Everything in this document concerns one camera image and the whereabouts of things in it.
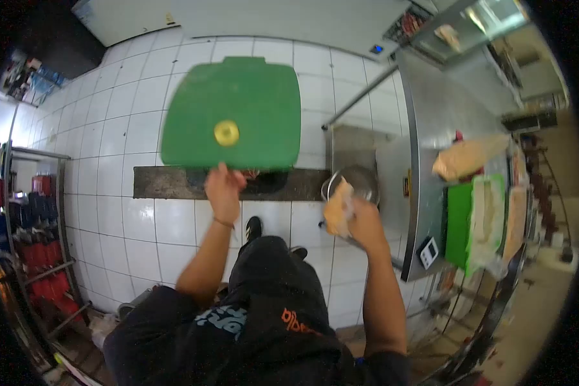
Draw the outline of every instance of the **display case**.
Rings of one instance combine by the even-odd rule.
[[[415,36],[410,45],[445,66],[528,22],[517,0],[459,0],[439,11],[430,21],[431,28]]]

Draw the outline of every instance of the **plastic bag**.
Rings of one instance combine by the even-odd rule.
[[[105,338],[114,331],[114,328],[118,325],[116,316],[114,314],[105,314],[101,319],[100,317],[95,317],[90,322],[90,330],[92,331],[93,344],[103,351],[103,343],[105,343]]]
[[[331,235],[349,237],[347,221],[354,216],[353,194],[354,188],[352,185],[341,177],[341,182],[337,185],[335,192],[324,207],[326,231]]]
[[[507,273],[498,249],[504,231],[504,180],[498,176],[477,176],[472,180],[472,214],[466,272],[486,269],[495,279]]]
[[[440,151],[433,163],[433,172],[446,181],[458,180],[484,166],[488,160],[506,150],[510,136],[488,136],[479,140],[463,140]]]

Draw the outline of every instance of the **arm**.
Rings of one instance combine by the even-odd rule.
[[[361,198],[353,199],[355,218],[349,223],[353,238],[369,260],[363,301],[367,345],[365,357],[379,351],[406,354],[406,313],[391,263],[377,207]]]
[[[206,180],[206,196],[214,220],[204,241],[176,282],[176,290],[193,298],[201,308],[210,307],[223,277],[232,226],[240,214],[238,194],[246,186],[240,172],[229,171],[221,162]]]

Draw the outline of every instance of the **sneaker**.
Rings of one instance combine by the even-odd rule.
[[[257,216],[253,216],[247,222],[247,228],[244,232],[247,235],[247,243],[250,243],[254,239],[260,237],[263,233],[262,220],[260,220],[260,218]]]
[[[290,252],[292,252],[293,254],[295,254],[296,256],[298,256],[301,260],[304,260],[307,257],[307,248],[303,247],[303,246],[295,246],[292,249],[289,250]]]

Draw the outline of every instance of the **metal shelf rack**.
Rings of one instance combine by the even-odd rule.
[[[13,128],[15,125],[15,117],[17,114],[19,104],[17,102],[15,106],[15,112],[13,115],[13,120],[11,123],[10,133],[8,135],[8,141],[2,146],[3,149],[3,178],[4,178],[4,189],[3,189],[3,202],[4,202],[4,216],[7,228],[7,239],[8,245],[13,257],[13,268],[14,273],[16,276],[16,281],[19,286],[19,293],[21,298],[25,303],[25,308],[32,316],[32,321],[36,325],[36,327],[41,332],[41,338],[44,340],[44,343],[47,344],[48,347],[52,347],[51,341],[57,336],[57,334],[67,326],[70,322],[75,320],[77,316],[81,314],[84,322],[86,325],[89,324],[89,319],[85,313],[85,310],[91,305],[90,301],[84,302],[83,298],[81,297],[81,293],[79,292],[79,287],[77,286],[77,282],[75,280],[75,273],[73,271],[73,264],[75,260],[71,257],[67,250],[67,241],[66,241],[66,228],[64,223],[64,207],[63,207],[63,181],[64,181],[64,172],[65,172],[65,164],[66,161],[69,160],[69,156],[64,154],[55,154],[53,152],[29,149],[29,148],[19,148],[12,146],[12,134]],[[21,258],[18,256],[18,253],[15,249],[15,242],[14,242],[14,235],[11,228],[11,217],[10,217],[10,210],[9,210],[9,202],[11,199],[12,193],[10,192],[9,186],[9,178],[11,172],[11,166],[13,160],[23,160],[23,161],[33,161],[33,162],[54,162],[57,166],[55,169],[55,174],[52,176],[53,178],[53,185],[55,185],[55,200],[56,200],[56,207],[57,207],[57,220],[56,220],[56,228],[60,243],[60,253],[62,256],[62,264],[55,266],[43,273],[38,274],[35,277],[28,278],[23,271],[23,264]],[[52,330],[47,330],[46,324],[41,319],[40,315],[36,312],[34,307],[32,306],[30,297],[28,296],[27,286],[37,280],[43,279],[44,277],[53,274],[55,272],[64,271],[69,282],[69,294],[79,306],[79,309],[69,315],[65,314],[65,319]]]

